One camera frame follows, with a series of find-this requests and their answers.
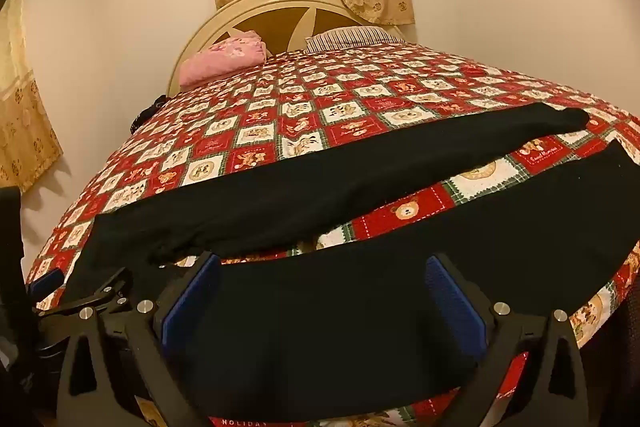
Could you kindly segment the black pants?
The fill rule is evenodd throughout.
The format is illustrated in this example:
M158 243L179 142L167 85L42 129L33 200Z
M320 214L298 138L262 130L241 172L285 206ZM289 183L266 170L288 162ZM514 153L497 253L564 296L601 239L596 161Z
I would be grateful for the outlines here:
M69 303L128 269L157 298L179 261L221 265L169 356L190 400L226 421L386 410L463 385L462 350L425 282L446 255L491 300L575 312L639 238L639 163L620 140L571 152L589 115L536 103L416 124L102 213Z

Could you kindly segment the dark item beside bed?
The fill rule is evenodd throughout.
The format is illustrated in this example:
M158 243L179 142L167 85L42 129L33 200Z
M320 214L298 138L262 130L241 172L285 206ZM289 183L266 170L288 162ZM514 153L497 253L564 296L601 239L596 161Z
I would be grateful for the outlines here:
M130 133L134 134L146 122L148 122L168 101L166 95L159 96L150 106L143 109L130 124Z

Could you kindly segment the red patchwork teddy bedspread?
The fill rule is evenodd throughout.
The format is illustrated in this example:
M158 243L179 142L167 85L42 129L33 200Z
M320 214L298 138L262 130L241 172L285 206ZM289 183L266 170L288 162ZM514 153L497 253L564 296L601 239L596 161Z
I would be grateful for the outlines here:
M395 230L618 142L639 152L639 121L571 87L418 46L291 52L176 96L134 132L68 208L32 266L73 272L96 216L174 188L448 117L542 102L577 107L585 130L528 142L318 239L322 248Z

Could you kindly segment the pink folded blanket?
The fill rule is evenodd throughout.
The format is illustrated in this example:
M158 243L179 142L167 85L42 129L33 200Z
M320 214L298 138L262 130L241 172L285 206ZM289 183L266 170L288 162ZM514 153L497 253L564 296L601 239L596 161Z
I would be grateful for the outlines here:
M240 31L187 58L179 68L179 88L188 91L209 81L229 78L264 64L267 58L268 49L262 38L252 30Z

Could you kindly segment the cream arched wooden headboard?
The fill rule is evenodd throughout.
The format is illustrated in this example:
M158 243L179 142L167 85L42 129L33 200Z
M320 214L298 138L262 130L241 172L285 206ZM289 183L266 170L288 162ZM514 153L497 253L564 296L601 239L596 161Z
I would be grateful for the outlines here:
M179 69L190 56L241 31L255 31L273 54L301 50L306 40L327 30L367 26L342 0L233 0L209 17L177 58L166 95L180 91Z

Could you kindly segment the striped pillow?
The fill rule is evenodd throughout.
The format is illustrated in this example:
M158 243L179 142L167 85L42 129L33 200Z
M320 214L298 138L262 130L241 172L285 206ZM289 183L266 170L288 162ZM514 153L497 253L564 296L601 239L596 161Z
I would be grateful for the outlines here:
M362 48L383 43L400 43L401 38L378 26L347 26L323 31L306 39L305 52L309 54Z

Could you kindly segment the beige curtain left wall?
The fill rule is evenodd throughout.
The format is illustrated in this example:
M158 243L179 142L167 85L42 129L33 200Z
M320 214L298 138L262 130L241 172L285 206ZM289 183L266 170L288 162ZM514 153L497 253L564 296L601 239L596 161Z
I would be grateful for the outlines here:
M26 54L24 0L1 9L1 185L28 191L63 155Z

